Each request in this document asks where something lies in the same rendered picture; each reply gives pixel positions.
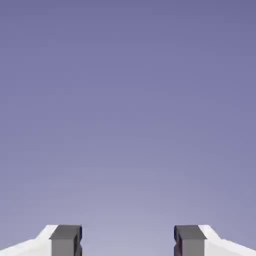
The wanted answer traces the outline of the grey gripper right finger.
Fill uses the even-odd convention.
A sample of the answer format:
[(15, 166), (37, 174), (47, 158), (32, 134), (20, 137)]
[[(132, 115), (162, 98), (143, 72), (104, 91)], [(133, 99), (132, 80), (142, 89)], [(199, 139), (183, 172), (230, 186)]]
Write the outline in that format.
[(251, 249), (222, 239), (208, 224), (175, 225), (173, 256), (256, 256)]

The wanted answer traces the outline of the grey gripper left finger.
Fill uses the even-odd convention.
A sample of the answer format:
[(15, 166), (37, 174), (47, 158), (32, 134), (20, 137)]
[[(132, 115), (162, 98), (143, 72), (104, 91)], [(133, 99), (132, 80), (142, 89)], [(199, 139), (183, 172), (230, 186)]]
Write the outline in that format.
[(48, 224), (34, 239), (0, 250), (0, 256), (83, 256), (81, 225)]

